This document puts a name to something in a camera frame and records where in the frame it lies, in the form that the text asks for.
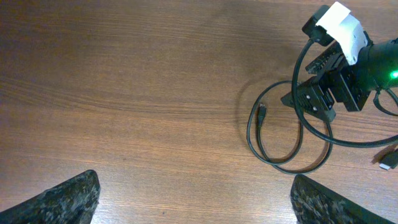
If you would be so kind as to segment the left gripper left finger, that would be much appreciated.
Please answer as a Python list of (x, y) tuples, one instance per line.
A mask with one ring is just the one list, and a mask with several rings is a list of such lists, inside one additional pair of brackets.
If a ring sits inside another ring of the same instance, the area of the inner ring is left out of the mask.
[(86, 170), (1, 212), (1, 223), (90, 223), (100, 199), (95, 170)]

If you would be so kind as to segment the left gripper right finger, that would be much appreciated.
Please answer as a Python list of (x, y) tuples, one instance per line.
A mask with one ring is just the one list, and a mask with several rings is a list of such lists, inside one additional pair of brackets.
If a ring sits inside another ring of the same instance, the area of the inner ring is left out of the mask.
[(294, 178), (290, 201), (299, 223), (391, 222), (302, 174)]

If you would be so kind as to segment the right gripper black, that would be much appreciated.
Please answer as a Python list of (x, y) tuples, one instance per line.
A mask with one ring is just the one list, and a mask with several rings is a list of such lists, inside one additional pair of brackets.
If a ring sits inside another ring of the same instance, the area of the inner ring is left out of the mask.
[(300, 109), (322, 121), (332, 122), (336, 116), (333, 95), (336, 102), (343, 103), (347, 111), (361, 111), (370, 91), (360, 86), (337, 41), (305, 69), (309, 74), (316, 75), (323, 67), (326, 87), (320, 84), (317, 77), (311, 77), (298, 85), (297, 98)]

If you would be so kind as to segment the black USB cable short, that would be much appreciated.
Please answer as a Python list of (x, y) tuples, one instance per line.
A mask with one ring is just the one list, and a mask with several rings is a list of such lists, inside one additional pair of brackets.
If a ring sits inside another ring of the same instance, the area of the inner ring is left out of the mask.
[(384, 170), (395, 169), (397, 167), (397, 149), (386, 154), (379, 162), (379, 167)]

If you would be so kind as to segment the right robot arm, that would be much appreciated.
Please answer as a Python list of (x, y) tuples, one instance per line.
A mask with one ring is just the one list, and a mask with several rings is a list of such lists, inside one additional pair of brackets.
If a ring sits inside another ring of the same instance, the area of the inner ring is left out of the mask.
[(363, 47), (354, 65), (334, 42), (305, 69), (313, 77), (297, 87), (298, 108), (331, 122), (334, 103), (343, 103), (349, 112), (361, 111), (370, 92), (397, 86), (397, 40)]

